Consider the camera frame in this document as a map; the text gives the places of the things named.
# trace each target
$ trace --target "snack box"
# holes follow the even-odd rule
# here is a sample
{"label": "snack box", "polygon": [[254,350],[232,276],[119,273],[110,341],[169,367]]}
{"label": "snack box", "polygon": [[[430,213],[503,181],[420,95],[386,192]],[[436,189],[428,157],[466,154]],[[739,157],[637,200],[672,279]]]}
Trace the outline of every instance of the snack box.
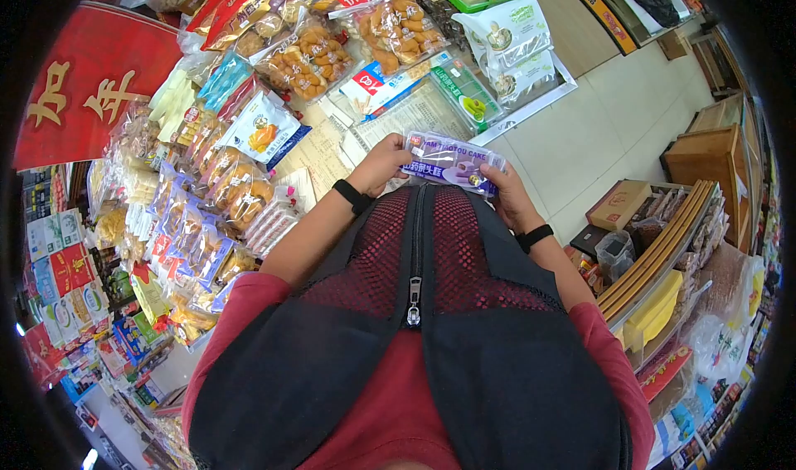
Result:
{"label": "snack box", "polygon": [[503,117],[503,107],[460,58],[432,67],[437,90],[475,134],[486,131]]}
{"label": "snack box", "polygon": [[351,106],[362,115],[362,121],[371,121],[408,97],[428,75],[432,67],[452,60],[448,51],[434,54],[401,73],[384,76],[381,64],[373,61],[340,87],[340,93],[349,98]]}
{"label": "snack box", "polygon": [[586,212],[586,219],[590,224],[609,231],[622,230],[647,197],[651,196],[649,182],[620,180]]}
{"label": "snack box", "polygon": [[484,199],[498,193],[498,188],[483,176],[479,167],[486,163],[504,170],[505,159],[488,148],[416,131],[407,133],[403,148],[412,153],[412,163],[401,167],[408,175],[458,185]]}

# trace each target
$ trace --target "person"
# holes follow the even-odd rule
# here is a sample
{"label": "person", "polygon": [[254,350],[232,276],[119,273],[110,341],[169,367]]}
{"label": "person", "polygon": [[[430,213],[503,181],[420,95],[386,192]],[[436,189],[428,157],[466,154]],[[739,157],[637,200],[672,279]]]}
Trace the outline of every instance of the person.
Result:
{"label": "person", "polygon": [[182,407],[199,468],[645,468],[630,363],[512,166],[494,209],[379,197],[411,160],[385,137],[235,283]]}

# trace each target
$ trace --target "wooden shelf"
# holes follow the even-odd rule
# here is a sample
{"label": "wooden shelf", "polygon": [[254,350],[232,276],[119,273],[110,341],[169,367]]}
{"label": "wooden shelf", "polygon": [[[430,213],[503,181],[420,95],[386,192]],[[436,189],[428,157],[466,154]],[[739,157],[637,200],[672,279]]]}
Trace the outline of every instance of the wooden shelf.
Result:
{"label": "wooden shelf", "polygon": [[717,188],[718,183],[715,181],[698,180],[661,235],[633,266],[599,297],[597,305],[612,332],[616,332],[643,304],[647,296],[660,285],[680,256],[688,249]]}

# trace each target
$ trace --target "orange sign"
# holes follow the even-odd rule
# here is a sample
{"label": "orange sign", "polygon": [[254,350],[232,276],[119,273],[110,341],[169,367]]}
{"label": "orange sign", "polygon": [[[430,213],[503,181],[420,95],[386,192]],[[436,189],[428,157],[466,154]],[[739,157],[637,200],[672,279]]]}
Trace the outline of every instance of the orange sign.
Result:
{"label": "orange sign", "polygon": [[111,5],[84,2],[36,79],[14,167],[101,157],[126,103],[151,97],[181,57],[173,27]]}

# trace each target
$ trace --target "fried dough twist bag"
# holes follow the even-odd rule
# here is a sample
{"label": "fried dough twist bag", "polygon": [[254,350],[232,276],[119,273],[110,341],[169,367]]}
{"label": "fried dough twist bag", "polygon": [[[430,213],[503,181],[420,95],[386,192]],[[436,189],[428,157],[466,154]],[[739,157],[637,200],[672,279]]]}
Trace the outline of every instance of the fried dough twist bag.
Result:
{"label": "fried dough twist bag", "polygon": [[329,13],[352,36],[363,41],[363,55],[381,64],[384,75],[394,75],[450,43],[416,0],[368,0]]}
{"label": "fried dough twist bag", "polygon": [[330,84],[343,80],[353,59],[305,7],[298,23],[284,41],[254,54],[249,62],[272,81],[282,81],[308,103],[321,97]]}

